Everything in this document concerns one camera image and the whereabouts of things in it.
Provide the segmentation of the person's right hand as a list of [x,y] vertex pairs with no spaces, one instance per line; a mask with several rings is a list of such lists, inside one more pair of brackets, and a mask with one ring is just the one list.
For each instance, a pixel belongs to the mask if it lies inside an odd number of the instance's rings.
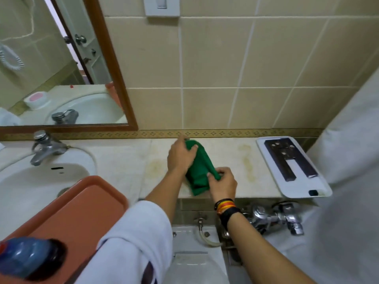
[[210,195],[214,203],[217,201],[230,198],[235,200],[237,181],[229,167],[218,167],[216,171],[221,174],[218,182],[209,182]]

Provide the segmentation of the person's left hand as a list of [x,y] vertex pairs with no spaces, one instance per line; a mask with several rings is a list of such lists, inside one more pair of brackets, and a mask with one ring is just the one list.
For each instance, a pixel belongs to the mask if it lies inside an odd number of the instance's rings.
[[185,137],[180,135],[171,145],[168,153],[168,172],[175,172],[184,176],[192,166],[195,157],[196,154],[192,154],[188,151]]

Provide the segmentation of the green cloth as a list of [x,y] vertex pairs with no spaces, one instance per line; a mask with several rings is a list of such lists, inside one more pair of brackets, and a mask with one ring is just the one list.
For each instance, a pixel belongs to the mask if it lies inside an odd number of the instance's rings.
[[216,171],[205,148],[198,141],[186,139],[185,144],[188,150],[191,150],[195,145],[198,146],[196,157],[186,173],[186,179],[193,196],[198,196],[210,189],[208,173],[212,174],[217,181],[221,179],[221,176]]

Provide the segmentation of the person's right forearm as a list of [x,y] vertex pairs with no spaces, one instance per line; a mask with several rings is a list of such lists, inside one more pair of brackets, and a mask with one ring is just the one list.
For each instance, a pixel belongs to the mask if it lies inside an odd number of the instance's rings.
[[227,228],[253,284],[316,284],[264,239],[243,214],[233,214]]

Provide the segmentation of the person's left forearm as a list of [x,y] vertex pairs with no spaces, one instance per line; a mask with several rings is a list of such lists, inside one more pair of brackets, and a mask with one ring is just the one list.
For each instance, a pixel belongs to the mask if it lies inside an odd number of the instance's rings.
[[180,188],[185,179],[186,170],[180,167],[167,171],[163,179],[144,198],[158,205],[173,223]]

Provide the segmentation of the thin black wristband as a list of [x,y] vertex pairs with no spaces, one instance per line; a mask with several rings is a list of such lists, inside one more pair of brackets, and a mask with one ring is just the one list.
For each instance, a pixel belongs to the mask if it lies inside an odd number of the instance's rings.
[[234,200],[230,198],[224,198],[215,203],[214,210],[216,213],[220,214],[222,211],[231,207],[235,207]]

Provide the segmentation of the small chrome angle valve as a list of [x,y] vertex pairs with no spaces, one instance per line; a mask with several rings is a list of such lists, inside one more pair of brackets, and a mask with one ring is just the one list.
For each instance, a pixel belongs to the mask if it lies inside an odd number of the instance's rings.
[[196,222],[199,232],[202,232],[204,223],[207,221],[208,216],[203,213],[202,211],[196,212],[196,215],[193,219],[194,222]]

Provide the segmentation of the chrome flush valve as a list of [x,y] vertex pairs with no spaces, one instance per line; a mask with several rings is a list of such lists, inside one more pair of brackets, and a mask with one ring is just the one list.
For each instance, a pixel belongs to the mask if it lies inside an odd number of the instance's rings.
[[279,227],[287,227],[291,235],[304,235],[304,228],[299,214],[300,204],[295,201],[281,201],[267,209],[259,205],[249,205],[242,209],[242,214],[261,234],[268,234]]

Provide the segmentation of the white rectangular tray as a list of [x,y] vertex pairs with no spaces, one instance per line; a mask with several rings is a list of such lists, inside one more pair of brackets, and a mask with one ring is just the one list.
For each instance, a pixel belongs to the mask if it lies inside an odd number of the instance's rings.
[[[294,160],[287,161],[294,174],[296,175],[295,181],[286,182],[277,168],[274,160],[270,156],[267,148],[264,145],[265,140],[271,139],[280,139],[280,138],[290,138],[295,146],[302,152],[307,161],[315,168],[318,176],[314,178],[308,178],[301,168],[297,165]],[[289,136],[279,136],[279,137],[260,137],[256,139],[256,143],[261,152],[261,155],[268,166],[268,169],[279,189],[281,194],[290,199],[300,199],[300,198],[315,198],[311,197],[308,193],[309,190],[317,190],[319,192],[319,196],[317,197],[330,197],[333,194],[333,191],[324,176],[317,170],[313,162],[306,155],[304,150],[301,148],[299,143],[292,137]]]

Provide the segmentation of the white toilet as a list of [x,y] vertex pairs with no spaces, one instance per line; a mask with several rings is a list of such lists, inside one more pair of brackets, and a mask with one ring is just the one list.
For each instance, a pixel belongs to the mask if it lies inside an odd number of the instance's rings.
[[172,229],[173,260],[163,284],[229,284],[220,246],[208,245],[196,225]]

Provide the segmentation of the white towel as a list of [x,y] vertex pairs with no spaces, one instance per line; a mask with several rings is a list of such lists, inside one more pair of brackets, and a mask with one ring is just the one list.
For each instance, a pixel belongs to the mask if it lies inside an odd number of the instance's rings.
[[139,201],[100,239],[75,284],[163,284],[173,259],[173,231],[166,213]]

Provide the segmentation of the orange plastic tray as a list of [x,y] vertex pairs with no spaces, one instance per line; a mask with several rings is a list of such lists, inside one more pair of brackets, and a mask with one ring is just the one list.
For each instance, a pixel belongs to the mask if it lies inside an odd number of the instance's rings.
[[127,198],[101,177],[88,176],[78,181],[5,238],[60,240],[67,247],[63,266],[44,281],[0,275],[0,284],[73,284],[69,278],[87,264],[99,240],[128,207]]

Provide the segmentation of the white curtain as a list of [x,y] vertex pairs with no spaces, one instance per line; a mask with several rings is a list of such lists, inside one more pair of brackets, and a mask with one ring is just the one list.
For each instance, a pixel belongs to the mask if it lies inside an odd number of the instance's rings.
[[307,155],[333,195],[266,240],[318,284],[379,284],[379,67]]

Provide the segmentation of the chrome sink faucet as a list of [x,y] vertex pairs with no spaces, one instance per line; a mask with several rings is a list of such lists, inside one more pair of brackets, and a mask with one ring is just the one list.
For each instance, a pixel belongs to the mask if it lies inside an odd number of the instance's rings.
[[70,146],[61,142],[45,130],[38,130],[34,133],[34,144],[31,151],[34,153],[30,164],[39,166],[46,158],[64,154]]

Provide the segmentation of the brown wood framed mirror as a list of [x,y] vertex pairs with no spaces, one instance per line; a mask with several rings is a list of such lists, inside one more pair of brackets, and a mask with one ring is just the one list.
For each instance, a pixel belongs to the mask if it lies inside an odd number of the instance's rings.
[[99,0],[0,0],[0,139],[136,131]]

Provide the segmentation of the white sink basin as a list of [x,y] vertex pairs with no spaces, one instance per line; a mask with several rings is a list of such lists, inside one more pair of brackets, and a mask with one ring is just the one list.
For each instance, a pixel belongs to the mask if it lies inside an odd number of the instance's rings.
[[97,174],[93,158],[71,148],[33,166],[25,157],[0,171],[0,240],[81,179]]

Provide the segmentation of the blue bottle with black cap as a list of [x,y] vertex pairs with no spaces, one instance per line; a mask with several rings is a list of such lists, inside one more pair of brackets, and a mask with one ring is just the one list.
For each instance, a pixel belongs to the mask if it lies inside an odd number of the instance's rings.
[[64,264],[67,246],[57,239],[15,237],[0,242],[0,275],[44,281]]

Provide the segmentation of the black metal bracket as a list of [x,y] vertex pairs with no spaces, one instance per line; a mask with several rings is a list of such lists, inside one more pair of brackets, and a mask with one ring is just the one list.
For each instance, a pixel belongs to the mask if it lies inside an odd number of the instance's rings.
[[296,180],[296,175],[287,162],[290,160],[294,160],[308,178],[318,176],[315,168],[290,138],[265,140],[264,145],[286,182]]

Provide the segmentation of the grey wall fixture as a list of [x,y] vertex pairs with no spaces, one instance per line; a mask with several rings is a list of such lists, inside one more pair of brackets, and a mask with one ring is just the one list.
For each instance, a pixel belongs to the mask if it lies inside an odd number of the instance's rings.
[[143,0],[143,3],[147,17],[180,17],[180,0]]

